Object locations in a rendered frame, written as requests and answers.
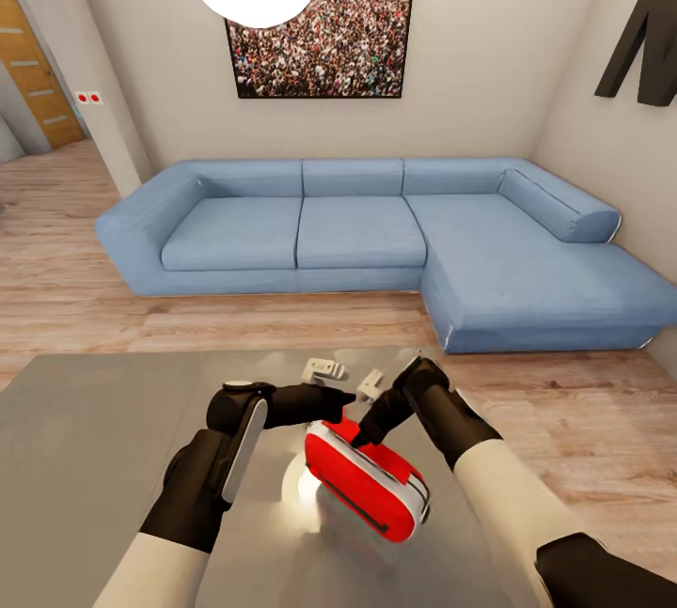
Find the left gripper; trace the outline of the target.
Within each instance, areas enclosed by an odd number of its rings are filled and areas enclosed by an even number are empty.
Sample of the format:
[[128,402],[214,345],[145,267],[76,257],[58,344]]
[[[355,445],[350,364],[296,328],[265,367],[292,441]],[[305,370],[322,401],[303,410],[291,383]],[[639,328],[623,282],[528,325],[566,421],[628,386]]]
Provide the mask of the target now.
[[295,398],[295,414],[288,426],[320,420],[331,424],[342,423],[343,404],[356,400],[355,394],[346,394],[343,390],[328,386],[302,383],[289,387]]

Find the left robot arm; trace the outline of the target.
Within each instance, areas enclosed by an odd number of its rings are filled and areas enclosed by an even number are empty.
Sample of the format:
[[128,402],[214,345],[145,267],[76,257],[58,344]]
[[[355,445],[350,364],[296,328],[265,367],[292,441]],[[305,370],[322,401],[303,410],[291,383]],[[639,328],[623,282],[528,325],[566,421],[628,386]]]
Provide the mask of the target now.
[[324,420],[342,423],[355,394],[324,386],[349,369],[309,359],[301,385],[226,382],[211,401],[210,429],[168,464],[163,491],[93,608],[195,608],[223,513],[242,484],[262,429]]

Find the radio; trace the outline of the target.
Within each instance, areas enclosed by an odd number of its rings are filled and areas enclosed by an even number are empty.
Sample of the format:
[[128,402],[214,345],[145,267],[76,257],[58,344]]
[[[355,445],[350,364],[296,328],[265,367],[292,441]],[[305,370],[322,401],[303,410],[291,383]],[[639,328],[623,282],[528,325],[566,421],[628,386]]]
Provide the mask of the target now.
[[308,422],[306,431],[309,473],[381,536],[401,543],[428,520],[430,496],[420,472],[384,444],[353,449],[360,431],[354,421]]

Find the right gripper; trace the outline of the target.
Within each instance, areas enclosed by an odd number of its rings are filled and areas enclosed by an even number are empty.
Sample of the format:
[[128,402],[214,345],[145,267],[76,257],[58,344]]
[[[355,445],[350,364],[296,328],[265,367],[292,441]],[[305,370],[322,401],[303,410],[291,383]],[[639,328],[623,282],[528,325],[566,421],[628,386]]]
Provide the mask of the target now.
[[405,417],[398,417],[388,404],[388,391],[382,393],[371,407],[370,411],[358,425],[360,431],[350,442],[353,449],[373,443],[375,446],[383,443],[386,435],[405,421]]

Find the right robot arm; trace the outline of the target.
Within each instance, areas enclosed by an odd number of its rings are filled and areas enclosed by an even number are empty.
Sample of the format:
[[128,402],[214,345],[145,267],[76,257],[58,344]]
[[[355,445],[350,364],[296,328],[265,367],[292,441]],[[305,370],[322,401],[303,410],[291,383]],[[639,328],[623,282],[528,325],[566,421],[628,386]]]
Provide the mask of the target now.
[[373,371],[356,400],[370,410],[350,442],[383,443],[415,413],[444,453],[513,608],[677,608],[677,583],[618,558],[606,541],[526,466],[464,391],[427,357],[393,387]]

